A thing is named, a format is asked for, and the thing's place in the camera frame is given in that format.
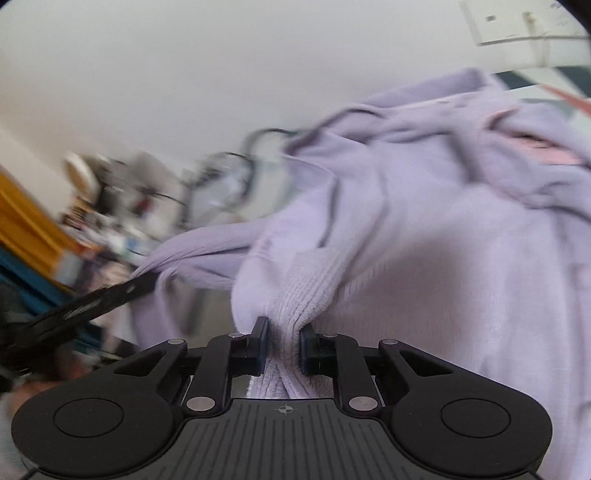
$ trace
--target black cable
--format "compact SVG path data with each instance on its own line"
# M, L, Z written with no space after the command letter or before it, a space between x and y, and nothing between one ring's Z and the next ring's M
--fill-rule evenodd
M163 199L174 200L175 202L180 203L181 205L187 206L187 204L184 203L184 202L182 202L181 200L178 200L178 199L176 199L174 197L171 197L170 195L165 195L164 193L158 193L158 192L156 192L156 193L151 193L150 195L152 197L160 197L160 198L163 198Z
M242 142L240 153L250 163L251 171L250 175L248 176L245 182L245 188L244 192L242 193L241 203L246 202L250 197L252 187L254 184L254 179L256 176L256 156L254 154L255 145L262 137L264 137L267 134L273 133L283 134L289 138L296 136L300 132L296 130L285 130L283 128L261 128L260 130L255 130L254 132L246 136L246 138Z
M254 155L254 146L261 139L261 137L273 133L283 134L286 137L294 137L295 135L299 134L300 131L285 130L283 128L261 128L260 130L255 130L254 132L248 134L242 142L240 153L245 157L252 157Z

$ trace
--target purple towel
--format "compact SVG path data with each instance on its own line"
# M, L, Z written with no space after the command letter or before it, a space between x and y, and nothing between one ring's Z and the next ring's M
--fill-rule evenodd
M511 135L583 166L543 165ZM132 306L142 346L179 335L171 276L232 289L241 332L272 323L251 396L330 392L298 369L308 322L398 338L536 398L554 425L542 476L591 478L591 153L560 113L467 70L353 105L285 157L301 193L284 210L185 233L137 271L163 272Z

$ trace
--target cable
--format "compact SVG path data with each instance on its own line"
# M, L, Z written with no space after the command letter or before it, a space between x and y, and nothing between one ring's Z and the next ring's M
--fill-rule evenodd
M187 206L187 204L182 202L181 200L171 197L170 195L165 195L164 193L157 193L156 192L156 193L152 193L151 196L152 197L160 197L160 198L168 199L168 200L174 200L175 202L180 203L181 205Z
M523 19L527 26L527 30L530 32L531 40L533 44L539 40L541 43L540 48L533 48L534 55L540 58L538 67L547 67L548 59L550 58L550 39L548 38L548 32L539 32L538 25L540 24L538 18L530 11L523 12Z
M260 130L255 130L254 132L248 134L244 139L244 142L242 142L240 153L246 157L252 156L256 142L259 141L264 135L273 133L283 134L286 137L294 137L295 135L299 134L300 131L285 130L283 128L261 128Z
M261 128L260 130L255 130L254 132L250 133L242 142L242 146L240 148L240 153L248 159L251 163L251 175L246 180L246 187L244 193L242 194L241 202L244 203L248 200L248 197L251 194L252 186L254 184L254 179L256 176L256 156L254 154L254 147L256 143L267 134L278 133L283 134L286 137L295 137L300 133L300 131L296 130L285 130L283 128Z

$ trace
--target gray metal plate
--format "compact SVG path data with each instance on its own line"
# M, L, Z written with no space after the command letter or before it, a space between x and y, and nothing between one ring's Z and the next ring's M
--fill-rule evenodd
M119 480L445 478L400 454L379 422L348 417L333 400L240 399L220 417L188 421L161 457Z

